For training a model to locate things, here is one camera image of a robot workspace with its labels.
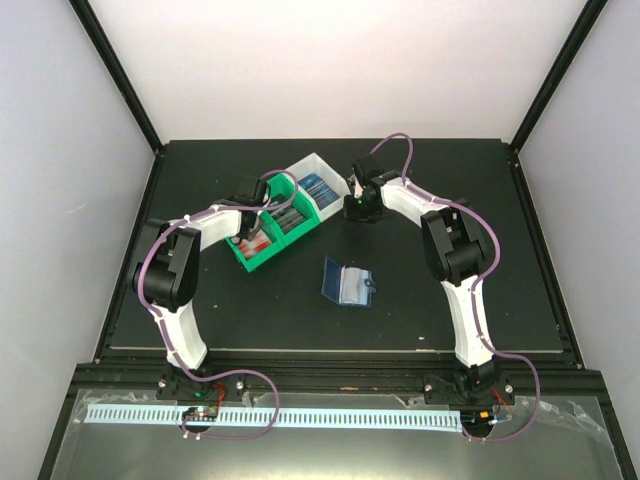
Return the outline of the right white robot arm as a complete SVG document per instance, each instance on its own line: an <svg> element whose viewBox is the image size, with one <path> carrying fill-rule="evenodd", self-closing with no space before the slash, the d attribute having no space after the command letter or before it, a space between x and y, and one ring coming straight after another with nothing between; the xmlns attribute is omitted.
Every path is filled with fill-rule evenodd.
<svg viewBox="0 0 640 480"><path fill-rule="evenodd" d="M397 171L385 172L371 154L355 160L352 171L346 220L376 223L396 212L421 228L426 263L444 289L454 327L453 389L464 402L479 402L498 376L483 299L489 249L480 223L466 205L436 197Z"/></svg>

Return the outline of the white card bin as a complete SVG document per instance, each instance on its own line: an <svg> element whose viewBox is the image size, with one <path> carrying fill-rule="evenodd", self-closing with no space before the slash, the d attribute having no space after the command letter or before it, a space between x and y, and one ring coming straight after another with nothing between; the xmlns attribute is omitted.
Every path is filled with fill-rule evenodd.
<svg viewBox="0 0 640 480"><path fill-rule="evenodd" d="M311 153L286 168L304 194L309 197L321 222L343 209L350 193L346 180L316 153Z"/></svg>

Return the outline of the blue leather card holder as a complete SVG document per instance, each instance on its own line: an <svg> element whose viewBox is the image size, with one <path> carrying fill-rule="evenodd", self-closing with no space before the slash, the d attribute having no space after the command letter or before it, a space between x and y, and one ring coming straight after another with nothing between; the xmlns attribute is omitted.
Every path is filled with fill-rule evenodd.
<svg viewBox="0 0 640 480"><path fill-rule="evenodd" d="M324 259L321 294L336 305L369 308L377 284L370 270L347 267Z"/></svg>

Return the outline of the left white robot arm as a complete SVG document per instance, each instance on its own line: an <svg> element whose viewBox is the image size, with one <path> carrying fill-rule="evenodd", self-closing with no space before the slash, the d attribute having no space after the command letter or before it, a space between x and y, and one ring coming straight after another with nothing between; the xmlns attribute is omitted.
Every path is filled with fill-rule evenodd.
<svg viewBox="0 0 640 480"><path fill-rule="evenodd" d="M201 252L232 237L245 238L256 228L274 174L251 178L248 192L217 200L201 212L149 219L140 232L128 281L158 327L167 361L183 370L179 386L193 399L207 397L215 384L213 372L202 366L208 348L193 308Z"/></svg>

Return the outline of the green double card bin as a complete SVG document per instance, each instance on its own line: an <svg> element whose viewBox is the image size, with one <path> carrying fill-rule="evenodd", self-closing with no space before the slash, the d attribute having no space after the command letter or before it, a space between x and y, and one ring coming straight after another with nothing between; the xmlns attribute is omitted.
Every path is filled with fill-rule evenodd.
<svg viewBox="0 0 640 480"><path fill-rule="evenodd" d="M262 228L260 230L263 230L269 236L272 240L272 245L254 258L245 260L236 248L236 245L241 241L238 235L226 239L226 243L231 248L236 259L247 272L255 271L259 266L320 225L318 213L311 199L303 193L302 188L289 174L286 174L284 171L270 173L265 179L261 179L261 181L262 185L258 191L263 190L264 199L261 205L266 204L267 209L260 215L260 219L262 220ZM274 200L279 200L282 207L289 205L294 206L304 213L308 217L308 220L290 233L283 234L270 215L271 211L277 209L277 206L271 206Z"/></svg>

